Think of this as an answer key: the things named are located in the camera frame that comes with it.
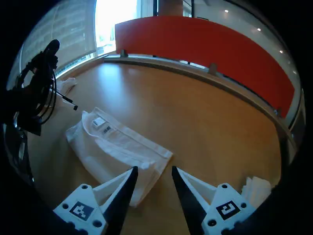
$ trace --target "towel label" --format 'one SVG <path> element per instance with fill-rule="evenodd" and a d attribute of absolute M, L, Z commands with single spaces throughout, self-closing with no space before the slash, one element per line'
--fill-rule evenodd
<path fill-rule="evenodd" d="M 98 117 L 96 119 L 94 119 L 92 121 L 92 124 L 94 125 L 94 127 L 99 128 L 103 123 L 105 123 L 105 120 L 103 120 L 102 118 Z"/>
<path fill-rule="evenodd" d="M 104 130 L 103 130 L 103 134 L 107 134 L 110 130 L 112 130 L 112 127 L 107 126 Z"/>

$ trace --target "white towel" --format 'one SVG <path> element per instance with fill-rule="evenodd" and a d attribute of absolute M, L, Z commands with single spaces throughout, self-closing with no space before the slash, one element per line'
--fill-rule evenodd
<path fill-rule="evenodd" d="M 254 176 L 247 177 L 246 185 L 242 187 L 241 195 L 257 209 L 271 194 L 271 184 L 265 180 Z"/>
<path fill-rule="evenodd" d="M 67 141 L 84 167 L 100 183 L 138 167 L 130 201 L 136 207 L 154 186 L 172 152 L 146 139 L 99 108 L 83 111 L 82 120 L 66 132 Z"/>

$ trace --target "red panel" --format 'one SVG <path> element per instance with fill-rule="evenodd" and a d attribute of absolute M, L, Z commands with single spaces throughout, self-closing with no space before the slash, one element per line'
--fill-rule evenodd
<path fill-rule="evenodd" d="M 155 16 L 115 26 L 116 49 L 120 53 L 156 55 L 186 60 L 209 67 L 244 84 L 281 108 L 285 117 L 294 87 L 279 64 L 248 37 L 207 20 Z"/>

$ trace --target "cable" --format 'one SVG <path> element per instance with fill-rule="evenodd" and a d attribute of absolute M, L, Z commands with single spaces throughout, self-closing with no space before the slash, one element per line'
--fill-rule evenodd
<path fill-rule="evenodd" d="M 49 107 L 50 107 L 50 105 L 51 105 L 52 97 L 53 97 L 53 91 L 54 91 L 54 83 L 52 83 L 51 95 L 50 95 L 50 100 L 49 100 L 48 106 L 46 107 L 46 110 L 43 112 L 43 114 L 40 115 L 41 118 L 46 114 L 46 112 L 48 111 L 48 109 L 49 109 Z"/>
<path fill-rule="evenodd" d="M 51 112 L 49 113 L 49 116 L 46 118 L 46 120 L 44 120 L 43 122 L 41 122 L 41 125 L 42 125 L 42 124 L 45 124 L 45 123 L 49 120 L 49 118 L 51 117 L 51 115 L 52 115 L 52 113 L 53 113 L 53 111 L 54 111 L 54 108 L 55 108 L 55 106 L 56 106 L 56 75 L 55 75 L 55 73 L 54 73 L 53 70 L 52 70 L 52 76 L 53 76 L 54 91 L 55 91 L 55 93 L 54 93 L 54 101 L 53 101 L 52 109 L 51 109 Z"/>

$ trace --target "glass window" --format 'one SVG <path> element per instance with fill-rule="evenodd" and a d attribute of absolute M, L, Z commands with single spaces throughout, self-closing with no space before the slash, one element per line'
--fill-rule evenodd
<path fill-rule="evenodd" d="M 191 5 L 186 1 L 183 1 L 183 16 L 191 17 Z"/>
<path fill-rule="evenodd" d="M 95 38 L 104 54 L 115 51 L 115 24 L 136 19 L 138 9 L 137 0 L 97 0 Z"/>

